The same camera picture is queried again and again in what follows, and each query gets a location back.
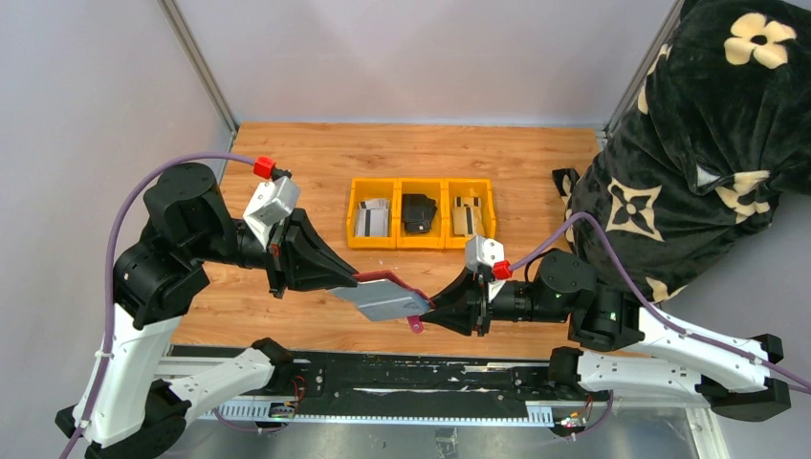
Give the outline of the red leather card holder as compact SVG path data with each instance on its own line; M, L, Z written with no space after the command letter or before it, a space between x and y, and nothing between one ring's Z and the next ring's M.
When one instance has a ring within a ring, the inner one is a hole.
M414 334L424 331L421 316L433 306L422 291L407 285L390 270L357 273L355 287L337 287L329 293L351 302L370 321L405 318Z

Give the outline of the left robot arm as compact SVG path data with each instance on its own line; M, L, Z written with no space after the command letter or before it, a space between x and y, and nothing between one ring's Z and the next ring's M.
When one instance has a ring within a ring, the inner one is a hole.
M230 215L204 155L187 155L149 173L119 210L105 261L105 325L91 380L80 399L58 411L71 444L89 458L156 458L201 415L254 390L292 385L294 359L273 339L174 381L156 372L195 296L209 284L208 261L259 269L271 294L356 287L357 271L317 234L296 206L291 174L269 158L252 161L260 178L243 218ZM116 246L130 204L149 218L139 241Z

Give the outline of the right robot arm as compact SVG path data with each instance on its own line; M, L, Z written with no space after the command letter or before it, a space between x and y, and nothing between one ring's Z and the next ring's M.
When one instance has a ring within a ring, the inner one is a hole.
M788 385L769 371L783 356L779 338L692 339L686 322L655 317L634 295L603 284L574 254L549 250L537 261L534 276L499 287L483 269L465 269L432 299L422 321L464 336L483 336L495 321L566 324L569 342L552 351L547 369L515 375L526 396L612 393L695 402L751 423L790 407Z

